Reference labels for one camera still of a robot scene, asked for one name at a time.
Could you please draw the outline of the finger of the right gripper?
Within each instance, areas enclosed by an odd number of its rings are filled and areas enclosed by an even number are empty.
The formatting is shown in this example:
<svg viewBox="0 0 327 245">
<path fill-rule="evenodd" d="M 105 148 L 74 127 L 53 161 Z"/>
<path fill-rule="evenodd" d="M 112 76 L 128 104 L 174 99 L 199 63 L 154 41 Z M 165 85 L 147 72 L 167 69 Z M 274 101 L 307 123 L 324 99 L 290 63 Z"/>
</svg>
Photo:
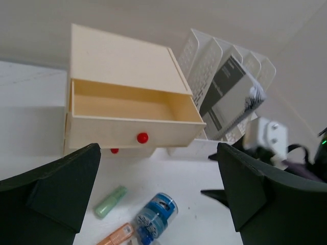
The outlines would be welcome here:
<svg viewBox="0 0 327 245">
<path fill-rule="evenodd" d="M 229 208 L 227 195 L 223 189 L 206 189 L 201 190 L 200 193 L 206 197 L 214 199 L 224 205 L 226 208 Z"/>
</svg>

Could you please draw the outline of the grey setup guide booklet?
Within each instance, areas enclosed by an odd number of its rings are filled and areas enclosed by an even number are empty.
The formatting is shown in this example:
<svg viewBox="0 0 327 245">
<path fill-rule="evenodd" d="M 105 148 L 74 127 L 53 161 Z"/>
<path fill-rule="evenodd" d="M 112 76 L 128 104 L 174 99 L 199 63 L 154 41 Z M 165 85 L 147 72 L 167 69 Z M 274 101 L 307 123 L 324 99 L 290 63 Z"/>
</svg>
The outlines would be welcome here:
<svg viewBox="0 0 327 245">
<path fill-rule="evenodd" d="M 215 73 L 200 105 L 209 140 L 220 140 L 254 112 L 267 98 L 260 83 L 230 56 Z"/>
</svg>

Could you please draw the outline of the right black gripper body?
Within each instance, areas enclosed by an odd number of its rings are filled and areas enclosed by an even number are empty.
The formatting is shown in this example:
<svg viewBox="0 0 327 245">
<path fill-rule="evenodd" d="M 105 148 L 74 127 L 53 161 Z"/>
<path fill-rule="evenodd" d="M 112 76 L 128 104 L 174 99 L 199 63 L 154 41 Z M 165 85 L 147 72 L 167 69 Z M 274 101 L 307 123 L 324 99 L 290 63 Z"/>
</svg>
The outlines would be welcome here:
<svg viewBox="0 0 327 245">
<path fill-rule="evenodd" d="M 246 156 L 253 158 L 253 156 L 248 151 L 244 150 L 243 138 L 244 136 L 242 136 L 238 141 L 231 144 L 230 146 L 232 149 L 238 150 L 241 153 L 244 153 Z M 323 165 L 321 163 L 312 162 L 310 159 L 310 151 L 306 146 L 299 143 L 288 143 L 287 150 L 288 154 L 286 160 L 275 165 L 270 165 L 268 163 L 266 164 L 296 176 L 322 183 L 326 182 L 326 164 Z"/>
</svg>

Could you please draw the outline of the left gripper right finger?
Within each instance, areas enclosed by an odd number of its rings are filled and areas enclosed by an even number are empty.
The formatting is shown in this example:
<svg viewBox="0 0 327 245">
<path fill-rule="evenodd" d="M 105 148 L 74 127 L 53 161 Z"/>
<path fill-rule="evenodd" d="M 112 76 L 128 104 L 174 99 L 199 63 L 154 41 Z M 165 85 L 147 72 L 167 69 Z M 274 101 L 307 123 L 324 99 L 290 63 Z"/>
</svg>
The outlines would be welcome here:
<svg viewBox="0 0 327 245">
<path fill-rule="evenodd" d="M 326 244 L 326 184 L 219 143 L 217 161 L 243 244 Z"/>
</svg>

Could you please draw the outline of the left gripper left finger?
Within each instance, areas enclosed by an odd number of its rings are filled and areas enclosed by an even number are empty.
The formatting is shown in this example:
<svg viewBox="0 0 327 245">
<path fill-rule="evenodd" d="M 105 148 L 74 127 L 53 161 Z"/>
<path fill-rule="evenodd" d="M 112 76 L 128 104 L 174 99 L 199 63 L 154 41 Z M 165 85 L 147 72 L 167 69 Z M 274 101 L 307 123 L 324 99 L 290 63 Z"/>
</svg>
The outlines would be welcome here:
<svg viewBox="0 0 327 245">
<path fill-rule="evenodd" d="M 100 146 L 92 143 L 1 180 L 1 244 L 73 244 L 100 159 Z"/>
</svg>

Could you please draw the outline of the cream drawer cabinet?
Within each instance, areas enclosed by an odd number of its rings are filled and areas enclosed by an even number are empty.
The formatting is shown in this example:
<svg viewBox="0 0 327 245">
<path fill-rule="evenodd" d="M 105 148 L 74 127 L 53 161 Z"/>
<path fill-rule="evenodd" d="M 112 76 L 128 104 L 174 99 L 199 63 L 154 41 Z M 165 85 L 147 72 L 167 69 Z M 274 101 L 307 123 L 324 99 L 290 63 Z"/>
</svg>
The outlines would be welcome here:
<svg viewBox="0 0 327 245">
<path fill-rule="evenodd" d="M 63 152 L 97 143 L 109 157 L 188 146 L 205 128 L 169 47 L 71 26 Z"/>
</svg>

